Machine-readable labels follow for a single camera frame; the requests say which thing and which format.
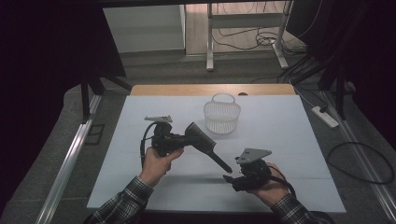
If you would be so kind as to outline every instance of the person's left hand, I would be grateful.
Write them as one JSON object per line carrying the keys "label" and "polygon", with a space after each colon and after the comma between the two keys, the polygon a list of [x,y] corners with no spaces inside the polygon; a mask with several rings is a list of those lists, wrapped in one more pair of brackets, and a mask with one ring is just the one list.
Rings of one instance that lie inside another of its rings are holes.
{"label": "person's left hand", "polygon": [[139,177],[150,186],[156,186],[161,177],[171,169],[172,161],[179,158],[183,152],[184,149],[180,148],[165,157],[160,157],[154,148],[149,147],[146,151],[145,163]]}

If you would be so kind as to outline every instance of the power strip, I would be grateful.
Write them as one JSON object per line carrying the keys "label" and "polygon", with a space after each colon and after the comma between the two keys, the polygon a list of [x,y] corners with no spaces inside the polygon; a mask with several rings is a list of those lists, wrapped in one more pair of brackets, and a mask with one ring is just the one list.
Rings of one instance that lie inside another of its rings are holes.
{"label": "power strip", "polygon": [[326,112],[323,113],[320,112],[319,106],[315,106],[314,108],[312,108],[312,112],[314,112],[314,114],[316,114],[321,120],[323,120],[323,122],[325,122],[327,126],[329,126],[331,129],[339,125],[338,122],[335,121],[335,119],[333,119],[332,117],[330,117],[329,114],[327,114]]}

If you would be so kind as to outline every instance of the aluminum rail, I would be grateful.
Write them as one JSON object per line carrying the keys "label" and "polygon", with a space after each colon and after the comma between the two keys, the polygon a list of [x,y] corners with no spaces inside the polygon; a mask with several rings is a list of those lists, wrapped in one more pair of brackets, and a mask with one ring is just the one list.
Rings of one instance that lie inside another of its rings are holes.
{"label": "aluminum rail", "polygon": [[91,100],[91,115],[85,124],[80,124],[76,136],[64,158],[64,163],[59,170],[58,175],[53,182],[53,185],[49,191],[46,201],[35,221],[36,224],[51,223],[53,215],[55,214],[56,208],[58,207],[59,201],[61,200],[64,188],[69,180],[69,177],[73,171],[74,165],[78,158],[78,154],[82,148],[85,137],[92,125],[92,118],[96,112],[96,108],[99,105],[102,96],[94,95]]}
{"label": "aluminum rail", "polygon": [[[324,99],[329,104],[329,109],[333,117],[338,121],[340,125],[341,134],[344,138],[349,142],[358,142],[358,139],[353,134],[352,130],[350,129],[346,120],[342,120],[334,108],[334,101],[331,96],[329,96],[328,92],[320,92]],[[361,145],[353,145],[350,146],[352,149],[352,153],[358,162],[358,165],[361,167],[366,178],[373,180],[373,181],[381,181],[381,177],[375,171],[374,166],[370,162],[369,158],[367,157],[366,153],[364,152]],[[379,200],[384,209],[385,213],[388,216],[389,223],[396,224],[396,202],[393,199],[389,189],[385,185],[376,185],[370,184],[375,196]]]}

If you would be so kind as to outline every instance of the person's right hand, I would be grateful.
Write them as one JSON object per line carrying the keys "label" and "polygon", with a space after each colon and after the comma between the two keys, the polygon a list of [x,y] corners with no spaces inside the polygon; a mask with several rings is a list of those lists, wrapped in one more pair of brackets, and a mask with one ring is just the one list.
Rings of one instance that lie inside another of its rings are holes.
{"label": "person's right hand", "polygon": [[180,148],[165,157],[160,157],[154,148],[149,147],[139,177],[150,186],[156,186],[161,177],[171,169],[172,161],[179,158],[183,152],[184,149]]}
{"label": "person's right hand", "polygon": [[[267,165],[270,166],[273,176],[284,179],[283,176],[277,171],[279,169],[275,164],[267,162]],[[262,185],[262,187],[259,189],[250,189],[247,190],[247,192],[256,195],[269,207],[274,206],[277,202],[289,194],[288,187],[274,180],[270,180],[268,183]]]}

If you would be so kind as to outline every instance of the white table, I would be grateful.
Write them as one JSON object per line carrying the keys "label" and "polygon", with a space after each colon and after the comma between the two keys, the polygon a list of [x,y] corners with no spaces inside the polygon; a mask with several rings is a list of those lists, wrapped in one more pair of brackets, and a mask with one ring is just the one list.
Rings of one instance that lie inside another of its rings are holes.
{"label": "white table", "polygon": [[[245,147],[273,151],[264,158],[278,165],[309,210],[344,213],[332,176],[296,95],[236,96],[242,112],[235,132],[211,134],[204,124],[204,104],[211,96],[128,96],[88,207],[100,207],[141,171],[139,144],[150,122],[144,117],[171,115],[172,133],[183,134],[195,122],[217,142],[215,152],[240,176],[234,157]],[[159,211],[269,212],[255,196],[235,192],[226,173],[193,147],[174,161],[155,187],[148,209]]]}

